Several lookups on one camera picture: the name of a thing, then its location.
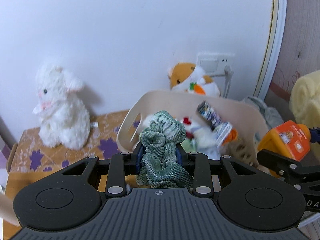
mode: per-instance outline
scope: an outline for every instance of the gray cloth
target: gray cloth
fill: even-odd
[[[266,125],[268,129],[277,127],[283,123],[281,115],[274,107],[268,107],[264,101],[257,97],[246,97],[242,102],[251,105],[259,110],[264,119],[266,120]]]
[[[182,123],[167,111],[156,113],[140,141],[145,148],[137,184],[152,188],[192,187],[192,176],[177,163],[176,144],[186,138]]]

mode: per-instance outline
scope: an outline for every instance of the stuffed animal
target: stuffed animal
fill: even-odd
[[[76,92],[83,82],[58,66],[44,66],[36,75],[39,104],[33,113],[39,116],[39,136],[44,145],[79,150],[90,132],[89,112]]]
[[[169,70],[170,88],[213,97],[220,96],[220,90],[202,67],[193,63],[178,63]]]

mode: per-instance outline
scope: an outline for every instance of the green fabric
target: green fabric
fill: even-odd
[[[141,133],[145,148],[137,184],[152,188],[192,187],[192,176],[177,163],[176,144],[186,138],[182,123],[167,111],[156,113]]]

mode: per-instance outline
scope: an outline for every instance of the electrical outlet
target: electrical outlet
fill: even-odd
[[[226,66],[232,68],[235,54],[232,53],[199,53],[197,65],[202,67],[208,75],[224,74]]]

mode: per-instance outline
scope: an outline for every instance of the beige plastic basket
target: beige plastic basket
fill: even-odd
[[[181,119],[185,116],[193,118],[200,124],[205,121],[196,113],[197,106],[206,100],[221,117],[230,122],[243,137],[250,151],[254,152],[254,135],[259,133],[262,138],[268,128],[262,115],[255,108],[231,99],[213,98],[198,94],[172,91],[151,91],[144,94],[138,102],[130,109],[125,117],[118,135],[117,144],[122,152],[132,152],[133,146],[139,140],[137,130],[132,135],[132,124],[140,116],[144,120],[148,115],[158,111],[166,110],[175,118]]]

